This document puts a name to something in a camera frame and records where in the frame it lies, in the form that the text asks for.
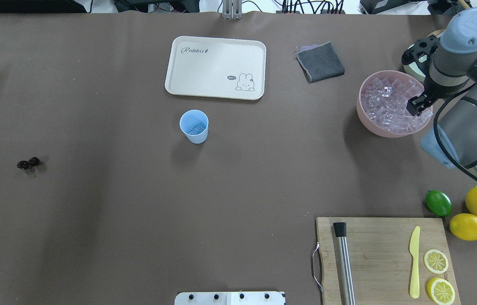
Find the lemon slice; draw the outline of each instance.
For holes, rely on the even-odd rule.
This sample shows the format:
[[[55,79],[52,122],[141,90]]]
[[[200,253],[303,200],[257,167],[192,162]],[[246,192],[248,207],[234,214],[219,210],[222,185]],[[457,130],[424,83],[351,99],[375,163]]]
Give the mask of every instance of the lemon slice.
[[[449,260],[442,251],[430,249],[424,256],[426,268],[435,274],[443,274],[449,268]]]
[[[455,301],[453,286],[443,278],[430,279],[426,284],[426,291],[430,299],[438,305],[450,305]]]

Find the black screw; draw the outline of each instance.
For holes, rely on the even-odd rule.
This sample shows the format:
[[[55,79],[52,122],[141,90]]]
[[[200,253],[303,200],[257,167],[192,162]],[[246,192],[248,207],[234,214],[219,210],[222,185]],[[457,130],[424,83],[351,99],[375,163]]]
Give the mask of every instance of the black screw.
[[[30,166],[37,166],[40,164],[40,162],[41,160],[39,160],[39,158],[37,157],[33,157],[28,160],[28,163],[30,164]]]
[[[30,168],[30,163],[27,162],[26,160],[23,160],[18,162],[18,164],[16,164],[16,167],[26,170]]]

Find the gray cloth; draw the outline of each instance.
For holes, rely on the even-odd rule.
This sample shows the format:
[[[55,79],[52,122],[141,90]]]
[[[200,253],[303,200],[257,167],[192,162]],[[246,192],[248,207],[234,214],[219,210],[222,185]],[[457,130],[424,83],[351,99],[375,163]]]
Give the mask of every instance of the gray cloth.
[[[296,56],[308,75],[308,80],[312,82],[337,77],[345,72],[330,41],[316,46],[300,47]]]

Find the pink bowl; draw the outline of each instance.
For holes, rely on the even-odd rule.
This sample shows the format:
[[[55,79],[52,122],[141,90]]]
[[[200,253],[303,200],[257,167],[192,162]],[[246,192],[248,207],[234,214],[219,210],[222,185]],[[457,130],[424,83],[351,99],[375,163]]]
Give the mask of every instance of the pink bowl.
[[[389,130],[385,130],[382,127],[379,127],[376,123],[374,123],[374,121],[372,121],[368,117],[368,115],[364,111],[364,108],[362,108],[361,94],[364,94],[364,91],[366,91],[366,87],[368,85],[370,85],[372,83],[372,80],[375,79],[375,78],[379,78],[379,79],[386,78],[391,83],[393,81],[395,81],[396,79],[400,79],[403,82],[406,82],[406,81],[409,81],[409,80],[414,80],[418,83],[418,85],[420,86],[421,89],[424,89],[422,84],[418,80],[416,80],[413,77],[407,75],[406,73],[402,73],[402,72],[399,72],[399,71],[391,71],[391,70],[379,71],[379,72],[374,73],[373,75],[370,75],[362,83],[361,88],[358,91],[358,98],[357,98],[357,114],[358,114],[358,118],[361,120],[364,127],[366,127],[368,130],[372,131],[372,133],[375,133],[376,135],[381,136],[381,137],[398,138],[398,137],[404,137],[404,136],[407,136],[407,135],[411,135],[412,133],[416,133],[417,131],[423,129],[426,125],[428,125],[428,122],[430,120],[426,121],[424,123],[424,125],[422,125],[422,127],[420,127],[418,130],[416,130],[412,133],[393,133]]]

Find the blue cup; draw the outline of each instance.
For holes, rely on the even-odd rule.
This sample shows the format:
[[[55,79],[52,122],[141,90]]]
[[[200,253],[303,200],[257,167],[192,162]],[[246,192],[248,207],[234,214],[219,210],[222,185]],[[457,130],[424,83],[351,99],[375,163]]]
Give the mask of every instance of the blue cup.
[[[201,110],[189,110],[180,118],[180,129],[191,143],[203,143],[208,136],[208,117]]]

